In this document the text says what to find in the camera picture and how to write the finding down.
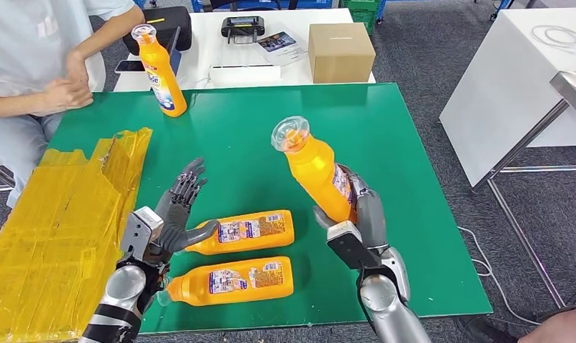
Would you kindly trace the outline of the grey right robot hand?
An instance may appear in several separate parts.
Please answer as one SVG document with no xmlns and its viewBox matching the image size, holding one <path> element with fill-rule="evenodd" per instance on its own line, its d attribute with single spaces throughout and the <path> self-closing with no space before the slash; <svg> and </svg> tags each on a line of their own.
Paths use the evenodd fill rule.
<svg viewBox="0 0 576 343">
<path fill-rule="evenodd" d="M 388 248 L 386 221 L 381 199 L 378 193 L 369 188 L 358 174 L 343 164 L 338 164 L 337 167 L 348 176 L 356 205 L 357 221 L 354 227 L 359 230 L 362 241 L 354 248 L 358 252 L 366 249 L 371 254 L 380 257 Z"/>
</svg>

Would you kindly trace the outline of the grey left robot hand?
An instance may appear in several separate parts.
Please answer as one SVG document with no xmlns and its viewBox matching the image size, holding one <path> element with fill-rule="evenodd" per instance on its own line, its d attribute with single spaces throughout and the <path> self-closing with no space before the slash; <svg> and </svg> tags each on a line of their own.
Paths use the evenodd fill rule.
<svg viewBox="0 0 576 343">
<path fill-rule="evenodd" d="M 212 237 L 220 227 L 219 221 L 211 219 L 196 229 L 187 229 L 192 206 L 207 179 L 204 159 L 191 160 L 178 174 L 173 184 L 162 194 L 155 212 L 164 225 L 156 243 L 168 252 L 179 252 Z"/>
</svg>

